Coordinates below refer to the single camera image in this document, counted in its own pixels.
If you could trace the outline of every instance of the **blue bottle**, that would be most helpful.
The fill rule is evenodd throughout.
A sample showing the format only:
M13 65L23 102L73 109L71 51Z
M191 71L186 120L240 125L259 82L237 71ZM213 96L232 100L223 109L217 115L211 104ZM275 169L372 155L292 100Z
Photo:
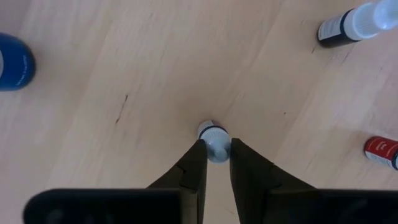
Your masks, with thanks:
M16 37L0 33L0 91L19 90L35 73L29 47Z

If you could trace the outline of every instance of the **wood grain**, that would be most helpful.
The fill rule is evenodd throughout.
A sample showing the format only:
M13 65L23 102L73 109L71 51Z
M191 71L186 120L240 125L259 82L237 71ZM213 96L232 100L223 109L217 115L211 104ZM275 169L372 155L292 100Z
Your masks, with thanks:
M18 0L0 31L32 48L25 89L0 93L0 217L54 187L146 187L220 121L317 187L398 189L367 160L398 139L398 32L335 49L322 20L360 0ZM228 165L209 164L205 223L238 223Z

